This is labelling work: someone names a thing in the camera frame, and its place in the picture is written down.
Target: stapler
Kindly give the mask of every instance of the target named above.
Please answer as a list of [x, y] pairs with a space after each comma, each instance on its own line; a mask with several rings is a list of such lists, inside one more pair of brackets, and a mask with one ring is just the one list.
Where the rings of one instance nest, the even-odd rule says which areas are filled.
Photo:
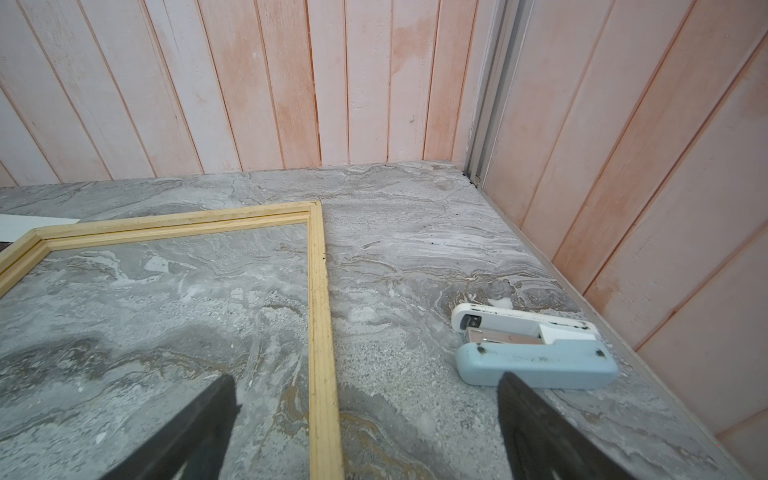
[[534, 389], [599, 389], [618, 375], [590, 322], [460, 303], [451, 326], [465, 335], [456, 366], [470, 385], [497, 386], [513, 372]]

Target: vertical wooden plank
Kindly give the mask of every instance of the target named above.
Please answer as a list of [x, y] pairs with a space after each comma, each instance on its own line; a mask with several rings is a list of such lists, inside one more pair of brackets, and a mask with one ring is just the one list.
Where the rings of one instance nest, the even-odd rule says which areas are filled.
[[552, 258], [692, 0], [617, 0], [521, 230]]
[[8, 171], [3, 166], [2, 162], [0, 162], [0, 188], [2, 187], [15, 187], [16, 182], [13, 180], [11, 175], [8, 173]]
[[768, 2], [699, 0], [553, 263], [584, 292], [768, 28]]
[[203, 172], [240, 171], [214, 61], [195, 0], [145, 0]]
[[586, 297], [632, 346], [768, 219], [768, 48], [738, 77]]
[[336, 388], [336, 357], [326, 268], [323, 208], [313, 202], [307, 221], [310, 263], [310, 478], [341, 480], [344, 455]]
[[394, 0], [389, 79], [389, 158], [424, 158], [438, 0]]
[[143, 2], [81, 0], [81, 5], [154, 172], [158, 177], [202, 174]]
[[244, 171], [283, 168], [272, 88], [253, 0], [200, 0]]
[[307, 0], [315, 74], [320, 158], [347, 165], [346, 20], [344, 0]]
[[757, 380], [768, 371], [757, 355], [768, 343], [765, 285], [764, 229], [638, 350], [712, 432], [768, 405], [768, 382]]
[[[458, 109], [456, 133], [453, 137], [453, 148], [451, 149], [451, 162], [459, 170], [464, 170], [464, 166], [469, 159], [469, 141], [472, 138], [472, 132], [476, 128], [474, 123], [475, 114], [481, 100], [482, 72], [485, 69], [488, 49], [491, 46], [493, 18], [496, 15], [498, 5], [499, 2], [478, 0], [475, 12], [475, 26], [472, 27], [467, 68], [464, 73], [462, 100]], [[512, 2], [509, 8], [513, 7], [515, 10], [517, 9], [516, 1]]]
[[612, 0], [536, 2], [488, 165], [485, 192], [520, 225]]
[[347, 0], [351, 164], [386, 162], [391, 39], [392, 0]]
[[[27, 127], [16, 114], [11, 102], [0, 90], [0, 161], [8, 170], [13, 185], [58, 184], [51, 165], [43, 157]], [[8, 181], [0, 180], [4, 187]]]
[[440, 3], [424, 160], [451, 158], [476, 7], [477, 0]]
[[303, 0], [257, 0], [286, 168], [319, 167], [310, 36]]
[[112, 178], [154, 177], [77, 0], [22, 0], [21, 4]]
[[16, 2], [0, 2], [0, 84], [61, 181], [109, 179]]
[[768, 408], [719, 439], [754, 478], [768, 475]]

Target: pink wooden wall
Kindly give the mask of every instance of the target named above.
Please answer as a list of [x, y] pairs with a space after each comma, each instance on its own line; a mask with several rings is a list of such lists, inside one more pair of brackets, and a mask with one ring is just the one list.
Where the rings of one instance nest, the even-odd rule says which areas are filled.
[[461, 164], [496, 3], [0, 2], [0, 187]]
[[485, 184], [757, 478], [766, 30], [764, 0], [537, 0]]

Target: wooden picture frame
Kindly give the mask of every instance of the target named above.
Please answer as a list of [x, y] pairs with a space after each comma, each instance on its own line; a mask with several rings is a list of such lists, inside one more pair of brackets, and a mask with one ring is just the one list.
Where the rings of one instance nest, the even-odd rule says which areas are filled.
[[307, 224], [310, 311], [310, 478], [344, 477], [336, 362], [319, 201], [259, 205], [57, 225], [30, 230], [0, 252], [0, 296], [54, 250], [187, 237], [204, 233]]

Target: floor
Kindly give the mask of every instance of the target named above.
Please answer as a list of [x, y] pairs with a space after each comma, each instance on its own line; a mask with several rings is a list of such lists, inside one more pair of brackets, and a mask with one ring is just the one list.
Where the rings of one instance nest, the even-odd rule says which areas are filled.
[[[586, 316], [450, 164], [15, 187], [0, 213], [106, 220], [314, 199], [348, 478], [510, 478], [495, 390], [455, 370], [451, 308]], [[300, 225], [52, 253], [0, 300], [0, 468], [97, 478], [232, 372], [243, 411], [221, 478], [305, 478], [306, 315]], [[606, 389], [541, 394], [638, 478], [724, 478], [617, 360]]]

